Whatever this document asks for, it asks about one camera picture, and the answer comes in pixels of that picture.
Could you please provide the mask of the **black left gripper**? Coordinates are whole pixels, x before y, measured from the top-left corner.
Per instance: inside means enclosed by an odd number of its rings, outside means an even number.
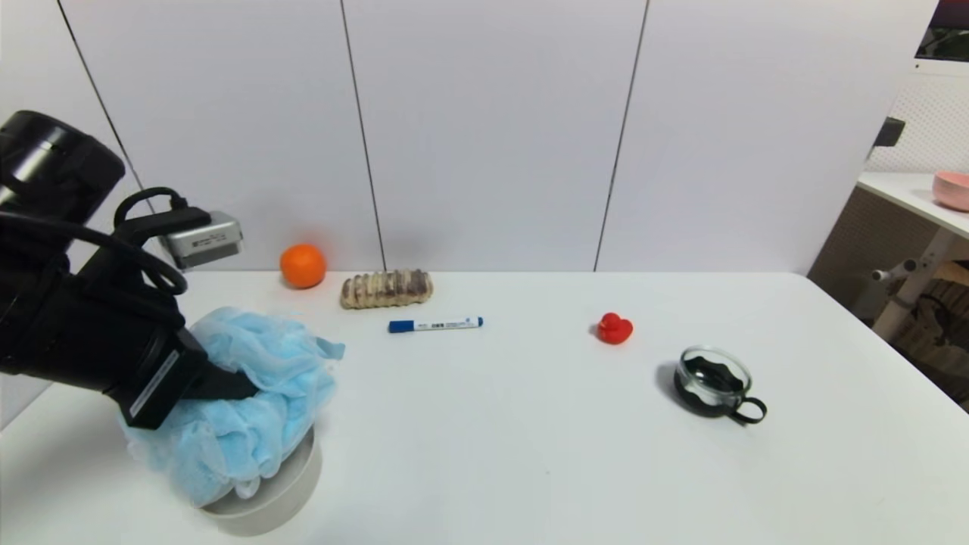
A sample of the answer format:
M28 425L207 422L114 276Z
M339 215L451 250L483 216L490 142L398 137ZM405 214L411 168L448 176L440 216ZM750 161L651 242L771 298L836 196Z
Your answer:
M193 346L174 296L143 279L67 279L39 311L39 377L106 394L156 430L179 399L242 400L257 386Z

